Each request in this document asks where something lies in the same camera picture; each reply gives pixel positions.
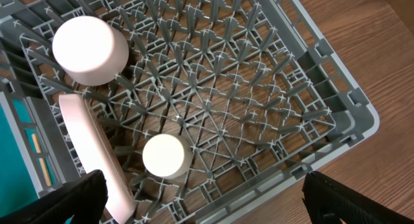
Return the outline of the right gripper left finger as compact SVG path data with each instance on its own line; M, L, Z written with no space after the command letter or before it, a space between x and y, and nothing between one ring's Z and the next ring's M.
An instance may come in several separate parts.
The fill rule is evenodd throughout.
M1 223L98 223L108 200L104 173L93 170L1 218Z

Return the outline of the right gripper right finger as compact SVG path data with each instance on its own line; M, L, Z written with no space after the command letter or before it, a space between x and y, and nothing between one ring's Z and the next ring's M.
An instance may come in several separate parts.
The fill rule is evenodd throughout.
M321 172L305 176L303 202L313 224L403 223L413 220L399 214Z

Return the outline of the large pink plate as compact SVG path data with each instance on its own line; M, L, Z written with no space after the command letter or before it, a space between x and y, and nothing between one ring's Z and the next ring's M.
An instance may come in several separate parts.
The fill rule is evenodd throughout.
M127 223L135 212L135 199L91 106L81 95L65 94L59 95L59 107L84 170L103 172L108 190L107 211L117 223Z

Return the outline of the white cup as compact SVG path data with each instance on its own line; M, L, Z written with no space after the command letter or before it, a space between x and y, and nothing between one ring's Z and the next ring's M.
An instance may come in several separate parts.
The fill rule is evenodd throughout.
M142 152L145 168L163 179L174 179L185 174L190 169L192 159L189 142L181 136L167 133L151 137Z

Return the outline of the pink bowl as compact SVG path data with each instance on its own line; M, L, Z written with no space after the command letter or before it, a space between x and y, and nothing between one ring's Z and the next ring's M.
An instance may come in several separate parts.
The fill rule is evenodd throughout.
M126 67L129 47L124 35L92 16L74 17L62 24L52 40L57 63L79 84L103 85Z

